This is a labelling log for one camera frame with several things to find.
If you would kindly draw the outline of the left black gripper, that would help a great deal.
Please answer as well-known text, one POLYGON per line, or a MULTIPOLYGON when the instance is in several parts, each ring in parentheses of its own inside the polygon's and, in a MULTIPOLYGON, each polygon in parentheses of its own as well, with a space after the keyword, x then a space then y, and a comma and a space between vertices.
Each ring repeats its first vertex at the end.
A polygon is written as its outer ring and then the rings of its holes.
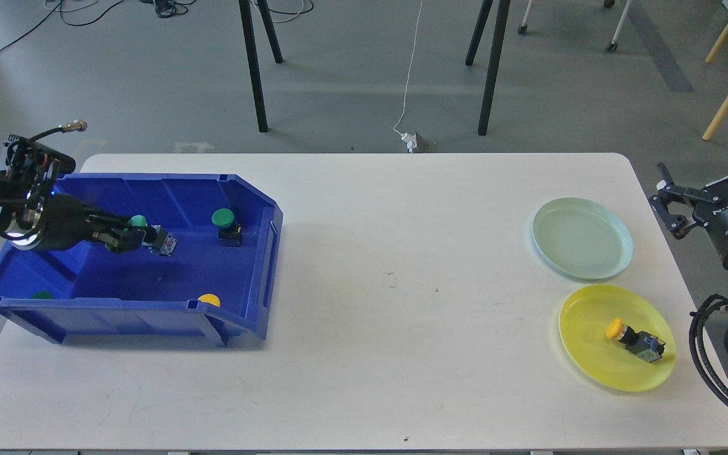
POLYGON ((18 250, 65 251, 92 239, 115 254, 142 247, 148 225, 134 225, 130 218, 95 211, 95 205, 81 203, 69 194, 55 194, 44 207, 41 230, 11 244, 18 250))

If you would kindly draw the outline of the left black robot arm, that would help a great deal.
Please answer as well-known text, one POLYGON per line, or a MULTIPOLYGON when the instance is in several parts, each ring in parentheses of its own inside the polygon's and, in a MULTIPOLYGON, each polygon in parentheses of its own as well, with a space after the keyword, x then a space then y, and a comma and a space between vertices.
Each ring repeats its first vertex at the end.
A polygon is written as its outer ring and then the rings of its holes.
POLYGON ((75 120, 31 138, 13 135, 4 142, 0 238, 35 252, 65 251, 81 242, 104 245, 113 253, 162 247, 164 232, 144 216, 114 215, 55 189, 58 179, 72 173, 76 163, 40 139, 86 129, 86 122, 75 120))

